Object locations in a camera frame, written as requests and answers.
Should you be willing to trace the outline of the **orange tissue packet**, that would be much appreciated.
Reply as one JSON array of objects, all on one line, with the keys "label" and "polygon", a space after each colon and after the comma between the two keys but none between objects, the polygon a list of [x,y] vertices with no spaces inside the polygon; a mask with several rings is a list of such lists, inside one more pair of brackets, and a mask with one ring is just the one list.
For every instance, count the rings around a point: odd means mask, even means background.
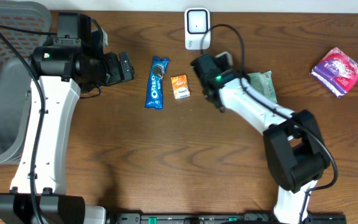
[{"label": "orange tissue packet", "polygon": [[190,89],[188,87],[188,79],[186,75],[171,77],[171,83],[173,95],[176,100],[190,96]]}]

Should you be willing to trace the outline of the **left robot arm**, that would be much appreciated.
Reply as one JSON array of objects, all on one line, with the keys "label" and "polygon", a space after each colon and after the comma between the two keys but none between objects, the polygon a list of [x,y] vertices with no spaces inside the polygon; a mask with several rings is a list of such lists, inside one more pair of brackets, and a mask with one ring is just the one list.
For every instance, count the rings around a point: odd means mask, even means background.
[{"label": "left robot arm", "polygon": [[82,47],[37,47],[30,66],[31,106],[24,150],[8,193],[0,193],[5,223],[113,223],[103,206],[67,195],[66,155],[80,95],[134,78],[127,52]]}]

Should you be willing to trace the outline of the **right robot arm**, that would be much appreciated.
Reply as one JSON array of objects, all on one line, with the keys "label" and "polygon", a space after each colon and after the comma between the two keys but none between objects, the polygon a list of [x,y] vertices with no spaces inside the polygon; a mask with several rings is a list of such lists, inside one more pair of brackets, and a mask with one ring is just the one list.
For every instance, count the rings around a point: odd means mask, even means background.
[{"label": "right robot arm", "polygon": [[337,165],[314,115],[294,112],[260,94],[246,74],[232,67],[231,54],[200,55],[191,63],[206,99],[220,111],[231,110],[263,137],[269,172],[278,184],[273,209],[280,223],[303,223],[310,195],[328,167]]}]

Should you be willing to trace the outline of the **red purple pad pack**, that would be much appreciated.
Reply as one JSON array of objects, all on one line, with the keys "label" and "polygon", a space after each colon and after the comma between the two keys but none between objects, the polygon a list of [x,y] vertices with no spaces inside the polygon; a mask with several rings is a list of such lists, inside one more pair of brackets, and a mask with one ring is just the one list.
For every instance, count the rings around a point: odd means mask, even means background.
[{"label": "red purple pad pack", "polygon": [[311,69],[310,74],[340,98],[358,82],[358,63],[335,47]]}]

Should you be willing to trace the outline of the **blue Oreo cookie pack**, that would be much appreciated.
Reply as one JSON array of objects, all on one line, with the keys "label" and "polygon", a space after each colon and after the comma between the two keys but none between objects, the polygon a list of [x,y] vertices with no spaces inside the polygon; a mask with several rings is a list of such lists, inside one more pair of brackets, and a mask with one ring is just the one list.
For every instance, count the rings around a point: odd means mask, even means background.
[{"label": "blue Oreo cookie pack", "polygon": [[162,82],[167,71],[169,58],[159,58],[154,56],[150,68],[149,79],[147,83],[147,94],[145,107],[149,109],[163,109],[163,89]]}]

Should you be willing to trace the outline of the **mint green wipes pack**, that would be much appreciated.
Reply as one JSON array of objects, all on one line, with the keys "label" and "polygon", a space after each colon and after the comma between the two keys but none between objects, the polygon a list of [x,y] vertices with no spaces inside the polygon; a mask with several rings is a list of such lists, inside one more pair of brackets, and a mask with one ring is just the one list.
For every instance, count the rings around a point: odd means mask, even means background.
[{"label": "mint green wipes pack", "polygon": [[250,85],[270,101],[277,103],[275,88],[273,86],[272,72],[249,73]]}]

